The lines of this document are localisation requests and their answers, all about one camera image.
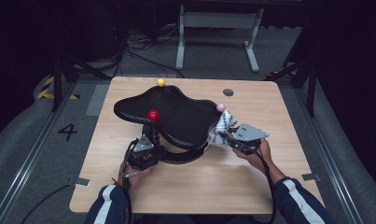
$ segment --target white stripe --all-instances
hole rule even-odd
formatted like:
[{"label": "white stripe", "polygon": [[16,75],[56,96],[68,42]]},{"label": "white stripe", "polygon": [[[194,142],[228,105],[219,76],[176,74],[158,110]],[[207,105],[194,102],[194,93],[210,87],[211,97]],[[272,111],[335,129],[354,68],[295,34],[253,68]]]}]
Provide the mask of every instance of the white stripe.
[{"label": "white stripe", "polygon": [[110,194],[112,192],[112,189],[115,188],[116,185],[109,185],[104,189],[103,191],[103,198],[104,203],[101,207],[100,211],[98,212],[97,217],[94,220],[94,224],[104,224],[106,221],[106,217],[108,216],[109,208],[111,207],[112,200],[110,199]]},{"label": "white stripe", "polygon": [[325,221],[307,204],[306,200],[296,190],[295,183],[287,179],[284,184],[289,189],[289,194],[298,204],[301,213],[307,218],[310,223],[325,223]]}]

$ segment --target person's hand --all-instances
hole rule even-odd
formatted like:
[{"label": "person's hand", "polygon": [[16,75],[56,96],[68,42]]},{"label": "person's hand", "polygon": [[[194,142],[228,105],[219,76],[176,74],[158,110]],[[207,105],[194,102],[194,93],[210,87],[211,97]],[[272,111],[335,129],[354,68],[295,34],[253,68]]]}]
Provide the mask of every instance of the person's hand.
[{"label": "person's hand", "polygon": [[[120,165],[120,169],[119,169],[119,172],[122,172],[123,170],[123,166],[124,164],[122,163]],[[134,190],[137,188],[137,186],[139,185],[139,183],[141,182],[141,180],[143,178],[145,178],[147,175],[150,175],[152,174],[152,172],[155,170],[155,166],[151,166],[151,167],[148,167],[147,169],[145,169],[144,171],[138,171],[138,170],[135,170],[134,168],[132,168],[130,165],[127,166],[127,171],[126,173],[127,174],[131,174],[131,173],[135,173],[135,172],[139,172],[137,175],[133,175],[129,178],[129,181],[130,181],[130,191],[131,190]],[[122,183],[122,176],[121,175],[118,175],[118,182],[119,183]]]},{"label": "person's hand", "polygon": [[[259,171],[261,171],[261,173],[263,173],[264,175],[266,174],[263,163],[258,155],[245,155],[237,148],[233,148],[233,152],[237,155],[237,157],[247,160],[249,164],[257,168]],[[267,163],[267,165],[270,168],[270,176],[272,177],[273,184],[285,177],[284,173],[272,161],[272,154],[269,142],[264,138],[261,139],[260,151],[258,153],[261,154],[263,160]]]}]

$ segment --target person's left hand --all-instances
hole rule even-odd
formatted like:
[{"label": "person's left hand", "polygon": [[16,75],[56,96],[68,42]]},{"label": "person's left hand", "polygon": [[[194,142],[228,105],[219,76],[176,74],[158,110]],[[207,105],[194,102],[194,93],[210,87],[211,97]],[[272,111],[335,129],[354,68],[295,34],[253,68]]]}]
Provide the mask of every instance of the person's left hand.
[{"label": "person's left hand", "polygon": [[[119,169],[119,172],[121,172],[123,170],[123,166],[124,164],[122,163],[120,165],[120,169]],[[135,172],[139,172],[137,175],[133,175],[129,178],[130,180],[130,191],[131,190],[134,190],[137,188],[138,184],[141,182],[141,180],[143,178],[145,178],[147,175],[150,175],[152,174],[152,172],[155,170],[155,166],[151,166],[151,167],[148,167],[147,169],[145,169],[144,171],[138,171],[138,170],[135,170],[134,168],[132,168],[130,165],[127,166],[127,174],[131,174],[131,173],[135,173]],[[121,175],[118,175],[118,182],[119,183],[122,183],[122,176]]]}]

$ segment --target yellow ball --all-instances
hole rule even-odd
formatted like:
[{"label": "yellow ball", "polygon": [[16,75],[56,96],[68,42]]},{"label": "yellow ball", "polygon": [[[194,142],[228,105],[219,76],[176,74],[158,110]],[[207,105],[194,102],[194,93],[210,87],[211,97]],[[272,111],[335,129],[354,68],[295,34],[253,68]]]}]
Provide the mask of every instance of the yellow ball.
[{"label": "yellow ball", "polygon": [[158,86],[163,87],[164,84],[165,84],[165,80],[164,80],[164,78],[159,78],[159,79],[158,79]]}]

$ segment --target wooden table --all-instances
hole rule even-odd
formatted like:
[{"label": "wooden table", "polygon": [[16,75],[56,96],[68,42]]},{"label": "wooden table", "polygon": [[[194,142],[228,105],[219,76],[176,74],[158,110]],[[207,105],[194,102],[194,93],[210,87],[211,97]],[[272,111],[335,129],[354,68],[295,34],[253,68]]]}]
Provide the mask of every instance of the wooden table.
[{"label": "wooden table", "polygon": [[[113,111],[120,99],[138,95],[156,85],[156,78],[115,77],[106,95],[80,177],[88,188],[76,187],[70,208],[88,212],[101,187],[117,178],[127,146],[141,136],[142,125],[118,118]],[[275,163],[295,177],[321,202],[316,183],[301,175],[311,170],[288,115],[282,95],[273,82],[166,78],[192,99],[225,104],[233,116],[270,134]],[[223,90],[231,89],[229,97]],[[162,141],[167,148],[170,144]],[[151,214],[269,214],[272,197],[266,177],[241,160],[230,147],[210,146],[198,160],[172,165],[160,162],[132,193],[132,211]]]}]

